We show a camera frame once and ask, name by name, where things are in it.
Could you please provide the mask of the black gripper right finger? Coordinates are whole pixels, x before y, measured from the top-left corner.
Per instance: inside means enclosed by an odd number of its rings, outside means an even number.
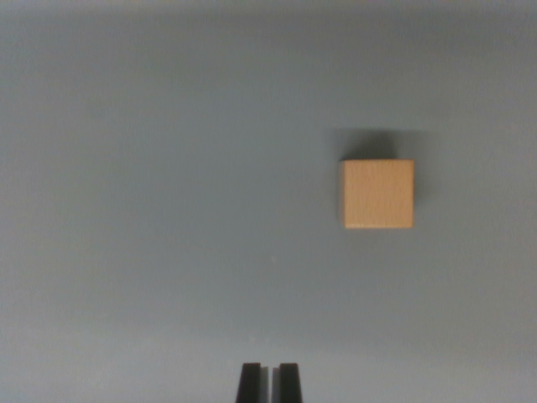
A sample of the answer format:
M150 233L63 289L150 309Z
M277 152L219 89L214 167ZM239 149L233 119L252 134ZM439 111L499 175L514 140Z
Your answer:
M282 363L278 368L273 368L271 402L303 402L300 370L297 363Z

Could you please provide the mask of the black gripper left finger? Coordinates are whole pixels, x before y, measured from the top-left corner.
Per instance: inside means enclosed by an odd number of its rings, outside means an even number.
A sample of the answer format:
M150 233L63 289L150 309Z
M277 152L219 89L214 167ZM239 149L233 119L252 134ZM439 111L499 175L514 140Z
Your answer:
M236 403L269 402L269 369L260 363L244 363L237 387Z

